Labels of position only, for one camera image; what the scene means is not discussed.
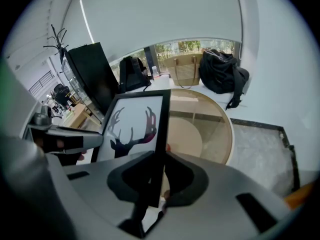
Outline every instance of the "deer antler artwork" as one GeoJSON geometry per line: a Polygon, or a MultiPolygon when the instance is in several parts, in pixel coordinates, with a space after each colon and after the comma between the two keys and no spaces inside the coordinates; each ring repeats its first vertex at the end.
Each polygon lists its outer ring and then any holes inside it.
{"type": "Polygon", "coordinates": [[[145,127],[145,134],[143,138],[139,139],[133,139],[134,138],[134,129],[131,127],[131,137],[130,141],[127,144],[122,144],[120,141],[120,134],[121,134],[121,129],[119,131],[119,134],[116,135],[114,133],[115,125],[120,121],[119,120],[119,114],[120,112],[124,109],[121,108],[120,110],[117,110],[113,116],[111,117],[110,120],[110,125],[107,128],[107,132],[114,137],[114,140],[110,140],[111,148],[115,151],[114,153],[114,158],[120,158],[127,156],[129,151],[132,149],[134,145],[137,144],[145,144],[149,143],[150,141],[153,140],[153,138],[156,136],[157,129],[156,129],[156,114],[153,113],[152,109],[147,106],[147,109],[149,110],[149,115],[148,111],[145,111],[146,114],[146,127],[145,127]]]}

